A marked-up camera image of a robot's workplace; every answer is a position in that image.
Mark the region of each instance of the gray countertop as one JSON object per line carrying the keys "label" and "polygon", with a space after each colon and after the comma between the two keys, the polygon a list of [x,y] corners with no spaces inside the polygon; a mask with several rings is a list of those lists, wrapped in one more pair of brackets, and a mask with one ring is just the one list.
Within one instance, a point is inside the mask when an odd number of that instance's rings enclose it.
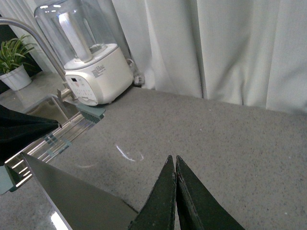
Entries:
{"label": "gray countertop", "polygon": [[[51,164],[140,210],[168,155],[247,230],[307,229],[307,116],[130,88]],[[0,203],[4,229],[54,229],[34,179]]]}

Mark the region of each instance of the stainless steel sink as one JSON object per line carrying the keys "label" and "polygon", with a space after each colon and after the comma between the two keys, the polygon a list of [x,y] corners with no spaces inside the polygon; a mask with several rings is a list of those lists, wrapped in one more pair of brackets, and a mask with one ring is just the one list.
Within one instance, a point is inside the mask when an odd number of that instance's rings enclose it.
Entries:
{"label": "stainless steel sink", "polygon": [[5,163],[20,176],[16,188],[31,178],[21,152],[48,162],[73,144],[77,138],[94,126],[78,111],[73,102],[61,102],[55,95],[48,95],[38,101],[24,113],[57,120],[62,127],[32,142],[27,147],[9,158]]}
{"label": "stainless steel sink", "polygon": [[78,109],[74,104],[61,102],[55,95],[49,94],[23,113],[57,120],[60,124],[64,124],[78,113]]}

